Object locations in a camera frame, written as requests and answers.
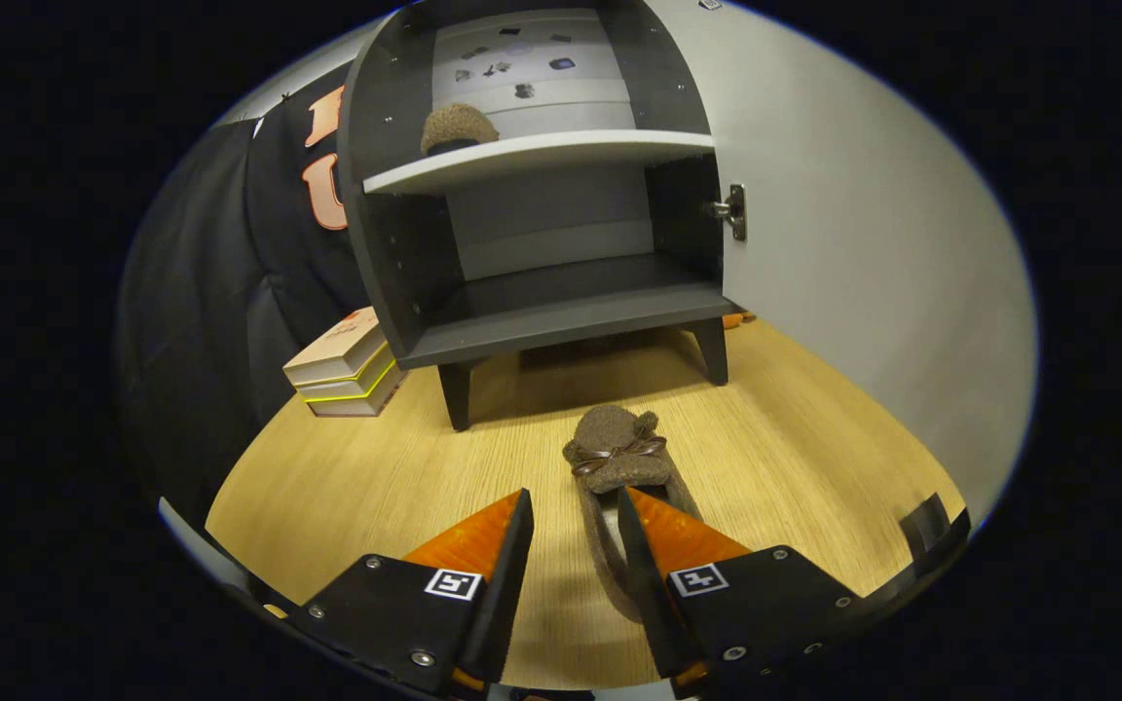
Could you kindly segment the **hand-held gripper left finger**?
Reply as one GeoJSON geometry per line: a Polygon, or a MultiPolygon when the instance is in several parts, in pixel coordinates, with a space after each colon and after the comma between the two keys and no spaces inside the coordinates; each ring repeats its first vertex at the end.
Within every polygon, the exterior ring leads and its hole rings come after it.
{"type": "Polygon", "coordinates": [[[289,607],[289,629],[405,695],[485,695],[503,677],[533,536],[517,490],[410,555],[357,559],[289,607]]]}

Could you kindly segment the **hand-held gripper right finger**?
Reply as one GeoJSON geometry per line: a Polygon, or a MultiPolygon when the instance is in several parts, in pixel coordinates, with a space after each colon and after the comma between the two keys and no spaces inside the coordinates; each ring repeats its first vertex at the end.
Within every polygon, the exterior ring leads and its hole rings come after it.
{"type": "Polygon", "coordinates": [[[631,596],[678,695],[765,695],[858,611],[858,594],[793,547],[749,550],[642,490],[617,497],[631,596]]]}

